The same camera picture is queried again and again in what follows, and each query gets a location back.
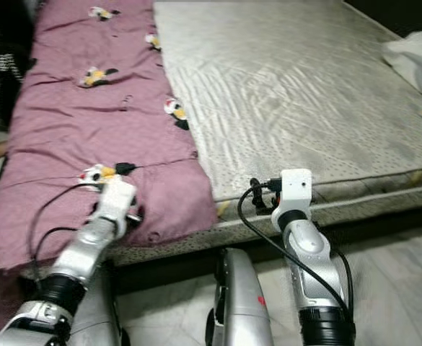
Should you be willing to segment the purple blanket with cartoon print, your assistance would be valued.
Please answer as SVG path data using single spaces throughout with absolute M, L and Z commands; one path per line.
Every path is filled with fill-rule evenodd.
M 54 260 L 98 201 L 79 178 L 132 164 L 144 219 L 122 247 L 174 243 L 214 226 L 211 183 L 155 49 L 154 0 L 45 0 L 0 176 L 0 327 L 25 300 L 19 274 Z

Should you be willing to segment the silver right robot leg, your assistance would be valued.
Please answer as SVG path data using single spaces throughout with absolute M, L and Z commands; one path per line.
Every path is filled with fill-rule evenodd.
M 215 299 L 207 314 L 206 346 L 274 346 L 266 299 L 247 252 L 221 250 L 214 277 Z

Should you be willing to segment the white pillow with green tree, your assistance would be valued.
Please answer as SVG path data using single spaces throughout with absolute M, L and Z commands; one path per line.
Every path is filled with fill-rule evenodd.
M 422 32 L 382 44 L 382 57 L 402 78 L 422 93 Z

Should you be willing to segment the silver left robot leg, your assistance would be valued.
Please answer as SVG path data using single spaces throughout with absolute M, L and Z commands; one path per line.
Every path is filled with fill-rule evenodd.
M 70 339 L 74 346 L 122 346 L 114 293 L 105 265 L 93 274 L 75 317 Z

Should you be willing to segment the silver robot leg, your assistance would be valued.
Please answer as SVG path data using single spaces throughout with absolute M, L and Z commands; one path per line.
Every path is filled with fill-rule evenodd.
M 215 299 L 207 314 L 206 346 L 274 346 L 266 299 L 247 252 L 221 250 L 214 277 Z
M 105 265 L 93 274 L 75 317 L 70 339 L 74 346 L 122 346 L 114 293 Z

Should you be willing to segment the white quilted mattress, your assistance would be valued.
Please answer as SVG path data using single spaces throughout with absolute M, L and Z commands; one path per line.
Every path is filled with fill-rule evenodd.
M 185 239 L 122 247 L 122 266 L 243 243 L 251 178 L 313 172 L 322 225 L 422 207 L 422 94 L 382 60 L 381 27 L 337 0 L 155 2 L 162 65 L 217 220 Z

